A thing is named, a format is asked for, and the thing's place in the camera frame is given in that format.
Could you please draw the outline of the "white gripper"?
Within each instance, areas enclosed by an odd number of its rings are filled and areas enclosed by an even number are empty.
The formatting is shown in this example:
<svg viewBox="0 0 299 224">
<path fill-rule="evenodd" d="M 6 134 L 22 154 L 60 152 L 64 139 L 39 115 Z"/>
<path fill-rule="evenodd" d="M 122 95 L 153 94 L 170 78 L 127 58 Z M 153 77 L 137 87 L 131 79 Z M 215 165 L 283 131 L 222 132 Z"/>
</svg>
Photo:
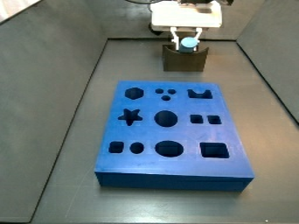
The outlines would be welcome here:
<svg viewBox="0 0 299 224">
<path fill-rule="evenodd" d="M 199 44 L 202 28 L 219 28 L 222 26 L 222 9 L 215 0 L 197 4 L 182 3 L 181 1 L 162 1 L 151 5 L 151 11 L 151 26 L 157 31 L 171 30 L 175 50 L 181 48 L 178 29 L 189 31 L 197 28 L 194 38 Z"/>
</svg>

